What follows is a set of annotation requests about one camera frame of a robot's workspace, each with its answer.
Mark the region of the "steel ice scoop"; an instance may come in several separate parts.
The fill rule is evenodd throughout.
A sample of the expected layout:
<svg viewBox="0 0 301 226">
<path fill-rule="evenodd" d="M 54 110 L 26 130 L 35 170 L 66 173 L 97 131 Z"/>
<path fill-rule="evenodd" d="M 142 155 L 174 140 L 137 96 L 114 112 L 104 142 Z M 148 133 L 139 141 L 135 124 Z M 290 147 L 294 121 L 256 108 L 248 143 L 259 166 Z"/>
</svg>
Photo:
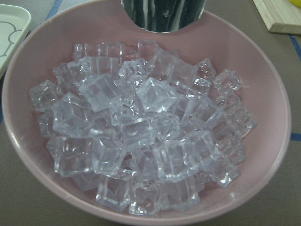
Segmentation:
<svg viewBox="0 0 301 226">
<path fill-rule="evenodd" d="M 121 5 L 140 28 L 168 33 L 200 19 L 206 0 L 122 0 Z"/>
</svg>

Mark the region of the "pile of clear ice cubes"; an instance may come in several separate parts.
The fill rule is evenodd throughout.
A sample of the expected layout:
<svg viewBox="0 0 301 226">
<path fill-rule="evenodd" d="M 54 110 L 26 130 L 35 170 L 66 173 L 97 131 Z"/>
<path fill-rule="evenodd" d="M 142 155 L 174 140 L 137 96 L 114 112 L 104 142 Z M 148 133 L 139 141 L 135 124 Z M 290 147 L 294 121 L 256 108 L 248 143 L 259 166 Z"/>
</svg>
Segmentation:
<svg viewBox="0 0 301 226">
<path fill-rule="evenodd" d="M 186 211 L 240 176 L 256 120 L 235 71 L 190 65 L 152 40 L 77 43 L 56 82 L 29 90 L 54 172 L 116 212 Z"/>
</svg>

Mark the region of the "yellow lemon lower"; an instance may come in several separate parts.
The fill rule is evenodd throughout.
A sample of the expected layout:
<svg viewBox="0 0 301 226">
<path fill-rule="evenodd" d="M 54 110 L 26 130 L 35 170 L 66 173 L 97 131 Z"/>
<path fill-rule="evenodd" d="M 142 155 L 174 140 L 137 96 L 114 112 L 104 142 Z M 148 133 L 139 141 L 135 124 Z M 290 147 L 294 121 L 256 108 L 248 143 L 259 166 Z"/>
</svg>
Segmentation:
<svg viewBox="0 0 301 226">
<path fill-rule="evenodd" d="M 301 0 L 289 0 L 289 2 L 297 7 L 301 7 Z"/>
</svg>

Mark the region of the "cream bear tray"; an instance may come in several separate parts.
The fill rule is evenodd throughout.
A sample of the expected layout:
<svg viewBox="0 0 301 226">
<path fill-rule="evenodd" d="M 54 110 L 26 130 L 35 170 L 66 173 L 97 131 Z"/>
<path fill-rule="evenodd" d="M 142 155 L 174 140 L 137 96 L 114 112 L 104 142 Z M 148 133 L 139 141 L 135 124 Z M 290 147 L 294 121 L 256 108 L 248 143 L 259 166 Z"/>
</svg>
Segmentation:
<svg viewBox="0 0 301 226">
<path fill-rule="evenodd" d="M 30 30 L 32 16 L 28 10 L 13 5 L 0 5 L 0 76 Z"/>
</svg>

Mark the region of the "wooden cutting board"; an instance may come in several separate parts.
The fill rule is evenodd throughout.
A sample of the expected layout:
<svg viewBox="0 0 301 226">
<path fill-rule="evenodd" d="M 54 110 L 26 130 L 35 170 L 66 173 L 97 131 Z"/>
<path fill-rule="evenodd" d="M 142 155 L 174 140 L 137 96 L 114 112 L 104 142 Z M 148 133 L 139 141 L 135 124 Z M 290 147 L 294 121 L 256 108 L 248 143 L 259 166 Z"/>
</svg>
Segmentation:
<svg viewBox="0 0 301 226">
<path fill-rule="evenodd" d="M 301 8 L 288 0 L 253 0 L 269 32 L 301 33 Z"/>
</svg>

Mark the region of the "pink bowl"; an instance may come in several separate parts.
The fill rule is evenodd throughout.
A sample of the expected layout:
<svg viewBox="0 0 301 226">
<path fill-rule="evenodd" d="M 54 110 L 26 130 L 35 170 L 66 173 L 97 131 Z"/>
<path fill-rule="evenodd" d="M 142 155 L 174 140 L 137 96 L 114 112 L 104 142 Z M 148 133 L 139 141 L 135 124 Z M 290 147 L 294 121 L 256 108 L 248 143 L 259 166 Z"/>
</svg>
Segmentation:
<svg viewBox="0 0 301 226">
<path fill-rule="evenodd" d="M 155 39 L 164 48 L 178 50 L 196 64 L 210 58 L 218 70 L 240 75 L 240 96 L 258 124 L 244 139 L 246 160 L 242 175 L 227 188 L 210 185 L 201 203 L 186 212 L 164 211 L 155 218 L 119 214 L 98 206 L 93 191 L 83 192 L 71 179 L 53 171 L 46 140 L 40 135 L 28 94 L 29 88 L 54 80 L 52 69 L 72 59 L 76 42 L 119 40 L 133 45 Z M 204 11 L 200 20 L 174 33 L 151 33 L 136 26 L 118 0 L 79 4 L 51 17 L 20 45 L 4 77 L 4 124 L 19 164 L 10 173 L 29 170 L 45 187 L 70 206 L 98 218 L 137 226 L 181 226 L 203 222 L 247 203 L 272 179 L 286 154 L 291 133 L 291 109 L 283 82 L 262 50 L 239 29 Z"/>
</svg>

